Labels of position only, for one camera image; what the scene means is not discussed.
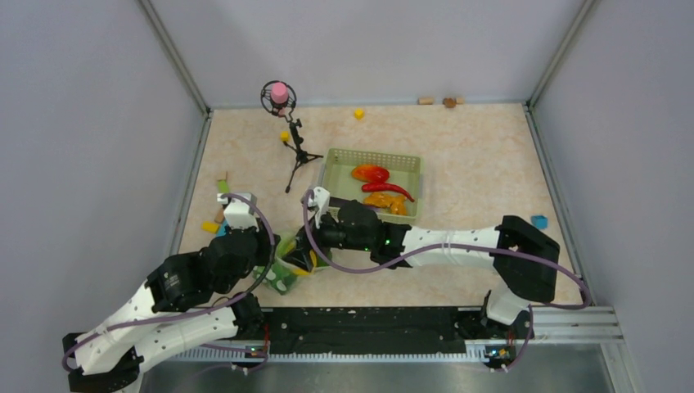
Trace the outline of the green toy bell pepper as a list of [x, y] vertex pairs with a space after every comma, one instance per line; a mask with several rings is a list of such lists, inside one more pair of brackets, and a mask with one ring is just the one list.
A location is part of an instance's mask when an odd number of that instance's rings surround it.
[[262, 284], [280, 295], [286, 295], [297, 284], [299, 277], [286, 267], [281, 258], [276, 257]]

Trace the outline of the clear zip top bag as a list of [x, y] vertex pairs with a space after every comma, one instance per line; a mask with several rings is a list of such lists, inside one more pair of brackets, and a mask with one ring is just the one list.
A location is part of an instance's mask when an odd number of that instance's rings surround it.
[[323, 259], [318, 258], [313, 250], [309, 249], [309, 263], [312, 265], [312, 269], [310, 271], [304, 270], [292, 264], [292, 261], [297, 260], [297, 257], [301, 261], [301, 256], [297, 255], [295, 251], [295, 234], [291, 231], [280, 233], [275, 262], [263, 280], [263, 285], [281, 296], [288, 294], [301, 278], [314, 275], [329, 267]]

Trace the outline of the yellow toy lemon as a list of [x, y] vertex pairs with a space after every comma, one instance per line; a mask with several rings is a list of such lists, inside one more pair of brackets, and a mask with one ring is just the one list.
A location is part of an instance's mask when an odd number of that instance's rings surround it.
[[281, 261], [295, 276], [309, 276], [317, 271], [318, 258], [313, 250], [297, 245], [296, 240], [290, 241], [281, 256]]

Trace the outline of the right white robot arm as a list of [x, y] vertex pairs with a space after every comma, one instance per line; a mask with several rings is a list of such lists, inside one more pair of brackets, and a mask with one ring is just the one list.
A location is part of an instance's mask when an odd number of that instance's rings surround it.
[[531, 303], [554, 301], [560, 246], [532, 224], [505, 215], [500, 224], [482, 229], [434, 230], [380, 220], [373, 210], [349, 201], [336, 218], [313, 206], [303, 207], [304, 230], [310, 247], [363, 251], [382, 269], [447, 265], [487, 269], [501, 283], [485, 297], [480, 327], [490, 337], [502, 337], [517, 315]]

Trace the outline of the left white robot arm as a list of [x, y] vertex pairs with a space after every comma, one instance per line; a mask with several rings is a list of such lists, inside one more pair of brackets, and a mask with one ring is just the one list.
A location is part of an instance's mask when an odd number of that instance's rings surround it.
[[62, 339], [72, 392], [136, 388], [144, 373], [182, 352], [220, 339], [252, 339], [264, 314], [252, 290], [209, 307], [256, 267], [268, 269], [281, 238], [262, 228], [231, 229], [198, 251], [171, 255], [135, 294], [90, 332]]

